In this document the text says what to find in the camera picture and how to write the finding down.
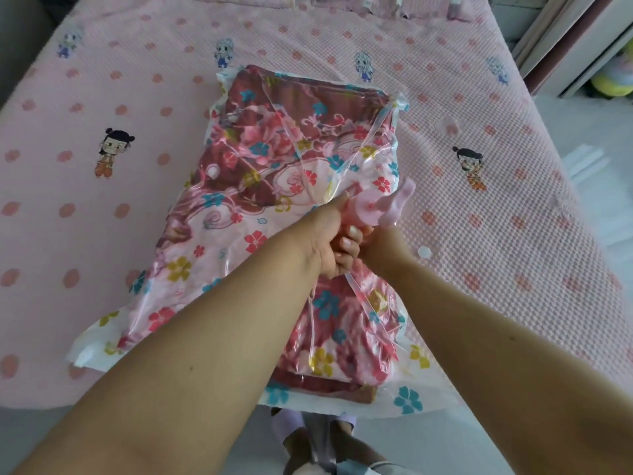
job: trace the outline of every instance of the finger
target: finger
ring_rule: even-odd
[[[347,200],[349,200],[349,193],[343,192],[336,198],[330,200],[328,205],[335,207],[339,211],[343,211],[345,205],[347,204]]]
[[[354,226],[347,228],[347,234],[349,235],[349,238],[351,238],[356,243],[360,243],[363,241],[363,232]]]
[[[354,257],[352,257],[352,255],[348,255],[347,253],[335,253],[334,259],[336,260],[336,264],[339,268],[343,270],[339,270],[339,273],[350,271],[354,264]]]
[[[352,255],[353,258],[356,258],[360,253],[360,246],[353,240],[349,238],[343,237],[339,242],[339,246],[343,248],[343,251]]]

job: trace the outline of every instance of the pink bedspread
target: pink bedspread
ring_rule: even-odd
[[[411,104],[402,222],[445,279],[633,386],[633,335],[485,0],[473,23],[82,0],[0,114],[0,403],[72,403],[64,361],[127,302],[199,157],[220,66],[372,82]]]

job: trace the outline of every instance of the cartoon character print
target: cartoon character print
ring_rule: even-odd
[[[69,27],[58,42],[57,56],[70,58],[83,40],[83,28],[81,26]]]
[[[486,58],[486,63],[488,64],[488,69],[490,69],[492,74],[497,77],[497,80],[499,80],[499,83],[506,86],[510,84],[510,75],[499,58],[496,56],[490,56]]]
[[[104,176],[106,179],[111,177],[115,156],[127,151],[130,148],[130,143],[134,140],[135,137],[131,137],[127,132],[108,128],[106,137],[101,142],[101,150],[99,151],[101,157],[94,168],[94,175],[98,178]]]
[[[468,180],[468,184],[472,187],[472,189],[475,191],[483,192],[488,190],[486,184],[483,183],[481,181],[481,178],[479,177],[479,172],[484,166],[484,156],[481,155],[481,153],[470,150],[469,148],[453,147],[453,151],[457,154],[457,160],[459,160],[463,171],[466,172],[466,179]]]
[[[218,68],[228,67],[228,64],[233,60],[233,40],[230,38],[219,40],[215,44],[215,55],[213,57],[218,63]]]
[[[374,67],[372,66],[370,56],[364,51],[358,52],[354,58],[354,63],[356,64],[356,71],[360,73],[361,79],[367,83],[371,83],[372,77],[374,76]]]

